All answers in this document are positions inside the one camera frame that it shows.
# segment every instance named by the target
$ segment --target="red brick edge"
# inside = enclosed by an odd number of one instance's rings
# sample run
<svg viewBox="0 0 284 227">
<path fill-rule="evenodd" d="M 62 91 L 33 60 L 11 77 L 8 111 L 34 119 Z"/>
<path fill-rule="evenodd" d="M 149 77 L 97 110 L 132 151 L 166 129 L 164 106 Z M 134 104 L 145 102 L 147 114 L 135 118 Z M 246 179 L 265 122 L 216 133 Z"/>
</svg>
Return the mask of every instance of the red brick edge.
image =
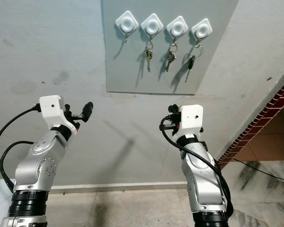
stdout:
<svg viewBox="0 0 284 227">
<path fill-rule="evenodd" d="M 251 139 L 257 135 L 270 120 L 284 107 L 284 86 L 266 104 L 265 108 L 247 126 L 247 128 L 229 146 L 226 152 L 218 160 L 221 168 L 225 167 Z"/>
</svg>

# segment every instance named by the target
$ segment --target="baseboard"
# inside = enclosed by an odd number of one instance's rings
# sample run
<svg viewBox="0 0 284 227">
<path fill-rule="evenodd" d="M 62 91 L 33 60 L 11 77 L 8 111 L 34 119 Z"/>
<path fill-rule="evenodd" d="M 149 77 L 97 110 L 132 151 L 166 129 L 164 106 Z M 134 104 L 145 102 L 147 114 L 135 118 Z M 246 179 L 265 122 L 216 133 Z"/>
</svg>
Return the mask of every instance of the baseboard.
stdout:
<svg viewBox="0 0 284 227">
<path fill-rule="evenodd" d="M 152 189 L 185 189 L 187 182 L 112 183 L 53 186 L 50 193 L 108 192 Z"/>
</svg>

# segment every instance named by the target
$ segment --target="white wall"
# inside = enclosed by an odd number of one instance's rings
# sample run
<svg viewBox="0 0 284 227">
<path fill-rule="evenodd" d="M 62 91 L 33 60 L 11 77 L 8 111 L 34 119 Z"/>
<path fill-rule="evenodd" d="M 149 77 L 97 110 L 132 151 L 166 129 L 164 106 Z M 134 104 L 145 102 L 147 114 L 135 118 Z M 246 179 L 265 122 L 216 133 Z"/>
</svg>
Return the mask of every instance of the white wall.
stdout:
<svg viewBox="0 0 284 227">
<path fill-rule="evenodd" d="M 104 56 L 100 1 L 0 0 L 0 128 L 40 96 L 59 94 L 76 113 L 91 100 L 94 113 L 61 162 L 56 185 L 182 181 L 179 153 L 160 134 L 160 119 L 173 103 L 203 105 L 202 139 L 221 155 L 284 80 L 284 0 L 239 1 L 193 97 L 108 94 Z M 45 130 L 41 115 L 31 113 L 0 147 Z M 19 145 L 7 157 L 11 177 L 26 151 Z"/>
</svg>

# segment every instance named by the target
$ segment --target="key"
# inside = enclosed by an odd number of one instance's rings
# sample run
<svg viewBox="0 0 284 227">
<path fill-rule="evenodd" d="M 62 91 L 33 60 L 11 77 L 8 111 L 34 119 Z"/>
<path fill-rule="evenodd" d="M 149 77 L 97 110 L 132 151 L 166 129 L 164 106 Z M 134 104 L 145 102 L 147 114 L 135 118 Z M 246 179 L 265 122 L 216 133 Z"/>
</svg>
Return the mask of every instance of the key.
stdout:
<svg viewBox="0 0 284 227">
<path fill-rule="evenodd" d="M 194 66 L 194 62 L 195 62 L 195 56 L 193 55 L 189 60 L 188 60 L 188 72 L 187 72 L 187 76 L 186 76 L 186 79 L 185 79 L 185 83 L 187 81 L 187 78 L 188 78 L 188 75 L 189 75 L 189 72 L 190 70 L 193 68 Z"/>
<path fill-rule="evenodd" d="M 176 59 L 176 55 L 173 51 L 169 51 L 169 58 L 168 58 L 168 63 L 167 63 L 167 66 L 166 66 L 166 72 L 169 71 L 169 66 L 170 64 Z"/>
<path fill-rule="evenodd" d="M 146 50 L 145 55 L 146 55 L 146 61 L 147 61 L 147 70 L 148 70 L 148 72 L 150 72 L 151 71 L 152 51 Z"/>
</svg>

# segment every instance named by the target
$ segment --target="robotic arm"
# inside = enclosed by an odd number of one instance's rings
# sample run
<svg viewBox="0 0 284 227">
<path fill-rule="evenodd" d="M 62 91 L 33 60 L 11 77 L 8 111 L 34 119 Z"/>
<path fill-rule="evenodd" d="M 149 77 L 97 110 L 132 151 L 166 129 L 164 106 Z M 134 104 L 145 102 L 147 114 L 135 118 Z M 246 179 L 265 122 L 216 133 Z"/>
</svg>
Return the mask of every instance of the robotic arm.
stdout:
<svg viewBox="0 0 284 227">
<path fill-rule="evenodd" d="M 160 130 L 164 137 L 181 151 L 182 171 L 187 179 L 190 208 L 196 227 L 228 227 L 233 207 L 228 186 L 215 160 L 207 152 L 205 142 L 199 142 L 203 107 L 169 106 L 169 114 L 162 119 Z M 164 125 L 165 120 L 171 124 Z M 173 129 L 170 139 L 165 130 Z"/>
<path fill-rule="evenodd" d="M 46 227 L 46 201 L 59 162 L 80 127 L 74 120 L 87 122 L 93 104 L 87 103 L 81 114 L 72 115 L 60 96 L 40 98 L 40 108 L 49 131 L 29 149 L 27 157 L 16 168 L 8 216 L 1 227 Z"/>
</svg>

